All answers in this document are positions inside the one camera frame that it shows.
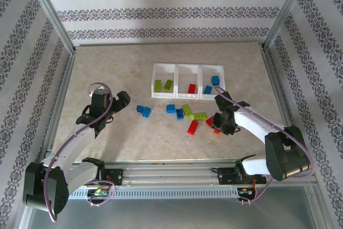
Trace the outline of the grey metal sheet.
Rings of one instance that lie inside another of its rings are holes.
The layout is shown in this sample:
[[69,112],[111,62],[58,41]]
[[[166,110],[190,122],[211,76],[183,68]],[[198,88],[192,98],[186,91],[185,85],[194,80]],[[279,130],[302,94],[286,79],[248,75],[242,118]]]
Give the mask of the grey metal sheet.
[[318,187],[271,186],[255,202],[234,198],[112,200],[99,208],[69,200],[52,222],[26,208],[15,229],[334,229]]

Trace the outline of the aluminium side rail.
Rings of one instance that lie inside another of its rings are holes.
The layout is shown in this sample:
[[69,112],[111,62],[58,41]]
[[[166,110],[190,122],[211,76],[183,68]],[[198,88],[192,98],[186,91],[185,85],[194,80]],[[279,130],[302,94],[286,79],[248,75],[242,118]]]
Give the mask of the aluminium side rail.
[[271,59],[268,51],[263,51],[262,45],[260,45],[260,48],[283,124],[287,127],[295,125],[301,130],[304,137],[305,147],[309,152],[311,167],[312,169],[314,169],[315,162],[312,158],[311,147],[308,145],[307,133],[304,129],[302,121],[300,120],[300,117],[295,112],[295,106],[292,104],[290,99],[290,92],[288,91],[285,82],[278,76],[277,72],[275,71],[273,60]]
[[36,161],[41,161],[42,159],[44,159],[46,155],[50,153],[53,149],[56,134],[57,134],[58,124],[61,118],[62,108],[64,105],[69,81],[71,78],[71,73],[72,73],[75,57],[76,57],[76,51],[70,54],[68,61],[65,64],[65,67],[62,73],[62,78],[61,78],[61,81],[57,90],[57,95],[55,98],[53,109],[50,114],[48,127],[45,130],[45,135],[43,137],[42,146],[40,148]]

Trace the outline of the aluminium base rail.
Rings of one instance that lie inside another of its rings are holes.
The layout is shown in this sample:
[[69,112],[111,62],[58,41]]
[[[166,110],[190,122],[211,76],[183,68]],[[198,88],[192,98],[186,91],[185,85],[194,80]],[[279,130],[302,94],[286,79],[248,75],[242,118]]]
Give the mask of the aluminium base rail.
[[[219,185],[218,176],[212,168],[234,167],[232,160],[155,160],[155,161],[116,161],[105,163],[105,168],[124,170],[122,187],[186,186],[186,185]],[[252,187],[243,184],[240,187]]]

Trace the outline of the aluminium frame post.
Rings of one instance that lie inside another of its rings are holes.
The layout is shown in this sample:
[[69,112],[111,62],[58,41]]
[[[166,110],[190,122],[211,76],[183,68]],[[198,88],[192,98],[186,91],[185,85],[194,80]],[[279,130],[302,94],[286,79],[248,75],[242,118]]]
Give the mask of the aluminium frame post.
[[262,44],[263,51],[267,51],[271,44],[273,43],[274,39],[276,38],[281,26],[284,24],[284,21],[288,17],[293,5],[295,4],[296,0],[285,0],[279,13],[276,16],[276,19],[271,26],[270,31],[267,34],[266,39]]
[[57,11],[55,10],[51,0],[39,0],[47,18],[51,21],[54,29],[56,30],[59,38],[62,40],[69,54],[73,54],[75,46],[70,39],[67,30],[65,29]]

